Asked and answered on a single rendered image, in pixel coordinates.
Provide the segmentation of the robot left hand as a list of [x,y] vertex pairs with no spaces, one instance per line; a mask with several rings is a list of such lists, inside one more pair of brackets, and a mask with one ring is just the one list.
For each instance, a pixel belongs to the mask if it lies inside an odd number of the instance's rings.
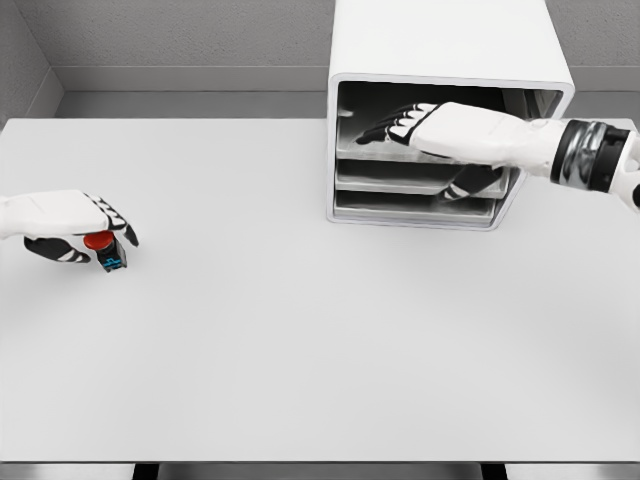
[[39,192],[26,196],[21,230],[25,248],[38,256],[59,263],[89,263],[88,254],[71,245],[66,238],[103,231],[119,232],[135,247],[139,239],[132,225],[104,198],[80,190]]

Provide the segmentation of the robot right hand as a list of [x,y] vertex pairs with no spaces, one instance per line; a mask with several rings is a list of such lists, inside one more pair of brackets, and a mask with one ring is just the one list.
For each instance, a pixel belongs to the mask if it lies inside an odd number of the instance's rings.
[[506,147],[525,125],[514,115],[455,102],[414,103],[378,121],[356,143],[397,143],[461,163],[461,171],[438,194],[439,200],[452,202],[475,195],[500,179]]

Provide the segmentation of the red button load switch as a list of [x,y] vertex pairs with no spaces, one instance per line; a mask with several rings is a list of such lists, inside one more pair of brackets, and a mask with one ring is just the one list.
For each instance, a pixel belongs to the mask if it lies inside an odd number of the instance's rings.
[[127,267],[126,253],[114,233],[108,230],[83,237],[84,245],[95,252],[97,260],[107,272]]

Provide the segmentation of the white tabletop storage cabinet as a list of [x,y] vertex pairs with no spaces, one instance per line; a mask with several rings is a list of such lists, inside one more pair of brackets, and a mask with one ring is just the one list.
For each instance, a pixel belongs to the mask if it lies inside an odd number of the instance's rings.
[[328,218],[490,231],[525,180],[521,171],[506,169],[468,197],[497,201],[488,222],[336,216],[335,194],[344,191],[334,185],[340,116],[366,118],[365,131],[410,104],[451,101],[523,119],[558,119],[574,94],[546,0],[336,0],[328,73]]

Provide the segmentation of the grey cabinet drawer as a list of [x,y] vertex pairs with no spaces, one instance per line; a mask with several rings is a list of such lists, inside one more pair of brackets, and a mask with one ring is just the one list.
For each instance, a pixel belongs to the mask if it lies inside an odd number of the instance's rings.
[[337,191],[334,212],[336,216],[482,223],[494,217],[496,205],[492,199],[444,202],[435,196]]
[[334,185],[344,191],[433,196],[462,169],[456,164],[338,159]]
[[424,164],[459,164],[459,161],[426,154],[390,142],[359,145],[356,138],[364,131],[366,118],[340,116],[337,120],[336,158]]

